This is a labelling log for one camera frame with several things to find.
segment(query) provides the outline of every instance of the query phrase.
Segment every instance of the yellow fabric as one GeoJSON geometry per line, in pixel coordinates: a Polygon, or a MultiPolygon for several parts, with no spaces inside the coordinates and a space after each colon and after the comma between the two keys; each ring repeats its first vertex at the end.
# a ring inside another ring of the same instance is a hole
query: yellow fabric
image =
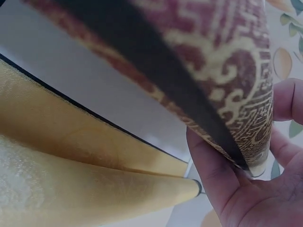
{"type": "Polygon", "coordinates": [[[186,171],[187,163],[92,117],[2,60],[0,107],[0,135],[35,150],[131,172],[183,177],[186,171]]]}
{"type": "Polygon", "coordinates": [[[0,137],[3,227],[95,227],[195,197],[196,182],[93,166],[0,137]]]}

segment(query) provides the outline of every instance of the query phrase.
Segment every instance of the patterned fabric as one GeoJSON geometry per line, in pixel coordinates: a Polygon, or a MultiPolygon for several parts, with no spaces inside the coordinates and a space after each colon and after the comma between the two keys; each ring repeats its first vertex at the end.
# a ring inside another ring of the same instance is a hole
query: patterned fabric
{"type": "MultiPolygon", "coordinates": [[[[203,129],[116,50],[51,0],[24,0],[176,114],[203,129]]],[[[262,0],[129,0],[159,31],[229,128],[250,170],[264,170],[272,122],[269,38],[262,0]]]]}

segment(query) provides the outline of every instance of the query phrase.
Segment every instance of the hand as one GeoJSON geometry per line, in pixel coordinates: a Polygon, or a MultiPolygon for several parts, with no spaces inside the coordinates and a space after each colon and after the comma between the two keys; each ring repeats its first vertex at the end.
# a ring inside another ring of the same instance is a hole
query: hand
{"type": "MultiPolygon", "coordinates": [[[[303,81],[274,87],[274,121],[303,124],[303,81]]],[[[303,148],[273,127],[270,149],[285,169],[271,181],[251,180],[193,131],[187,142],[205,192],[223,227],[303,226],[303,148]]]]}

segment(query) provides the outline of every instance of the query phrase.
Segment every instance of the black edge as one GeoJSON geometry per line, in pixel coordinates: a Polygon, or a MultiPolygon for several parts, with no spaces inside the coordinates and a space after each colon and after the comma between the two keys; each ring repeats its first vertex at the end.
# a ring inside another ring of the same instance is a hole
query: black edge
{"type": "Polygon", "coordinates": [[[198,197],[200,194],[202,194],[202,184],[198,180],[193,179],[193,181],[196,182],[198,184],[198,187],[199,187],[199,192],[196,195],[196,197],[198,197]]]}
{"type": "Polygon", "coordinates": [[[61,97],[62,99],[66,100],[67,102],[69,102],[70,104],[74,105],[75,107],[77,107],[77,108],[79,108],[79,109],[81,109],[81,110],[87,112],[88,114],[92,115],[93,117],[97,118],[98,120],[101,120],[101,121],[103,121],[103,122],[109,124],[110,126],[112,126],[112,127],[116,128],[116,129],[118,129],[118,130],[120,130],[120,131],[122,131],[122,132],[124,132],[124,133],[126,133],[126,134],[128,134],[128,135],[130,135],[130,136],[132,136],[132,137],[135,138],[136,140],[139,140],[140,142],[143,142],[143,143],[145,143],[145,144],[147,144],[147,145],[149,145],[149,146],[151,146],[151,147],[153,147],[153,148],[155,148],[155,149],[157,149],[157,150],[159,150],[159,151],[161,151],[161,152],[163,152],[163,153],[165,153],[165,154],[167,154],[167,155],[169,155],[169,156],[171,156],[171,157],[174,157],[175,159],[178,159],[178,160],[180,160],[180,161],[182,161],[182,162],[184,162],[184,163],[187,163],[187,162],[181,160],[180,158],[177,158],[177,157],[175,157],[175,156],[169,154],[168,152],[166,152],[166,151],[164,151],[164,150],[162,150],[162,149],[156,147],[155,145],[150,144],[149,142],[147,142],[147,141],[141,139],[140,137],[138,137],[138,136],[136,136],[136,135],[130,133],[129,131],[127,131],[127,130],[121,128],[120,126],[118,126],[118,125],[116,125],[116,124],[110,122],[110,121],[107,120],[106,118],[104,118],[104,117],[100,116],[99,114],[97,114],[97,113],[91,111],[90,109],[86,108],[85,106],[81,105],[80,103],[74,101],[73,99],[69,98],[69,97],[66,96],[65,94],[61,93],[60,91],[58,91],[58,90],[56,90],[55,88],[51,87],[50,85],[46,84],[46,83],[43,82],[42,80],[38,79],[37,77],[35,77],[35,76],[32,75],[31,73],[27,72],[25,69],[21,68],[20,66],[18,66],[18,65],[15,64],[14,62],[12,62],[10,59],[8,59],[7,57],[5,57],[5,56],[2,55],[1,53],[0,53],[0,59],[3,60],[3,61],[5,61],[8,65],[10,65],[10,66],[14,67],[15,69],[17,69],[18,71],[22,72],[25,76],[29,77],[31,80],[33,80],[34,82],[38,83],[39,85],[41,85],[41,86],[44,87],[45,89],[47,89],[47,90],[53,92],[53,93],[56,94],[57,96],[59,96],[59,97],[61,97]]]}
{"type": "Polygon", "coordinates": [[[54,0],[118,50],[203,128],[242,169],[248,165],[225,123],[180,59],[126,0],[54,0]]]}
{"type": "Polygon", "coordinates": [[[3,5],[3,3],[5,2],[6,0],[0,0],[0,7],[3,5]]]}

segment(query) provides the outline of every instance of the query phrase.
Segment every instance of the curtain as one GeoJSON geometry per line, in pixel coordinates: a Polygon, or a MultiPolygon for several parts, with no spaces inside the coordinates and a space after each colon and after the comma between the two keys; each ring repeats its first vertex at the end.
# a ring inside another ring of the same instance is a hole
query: curtain
{"type": "Polygon", "coordinates": [[[272,77],[263,0],[23,0],[252,176],[265,170],[272,77]]]}
{"type": "Polygon", "coordinates": [[[2,226],[99,226],[199,194],[186,163],[0,59],[2,226]]]}

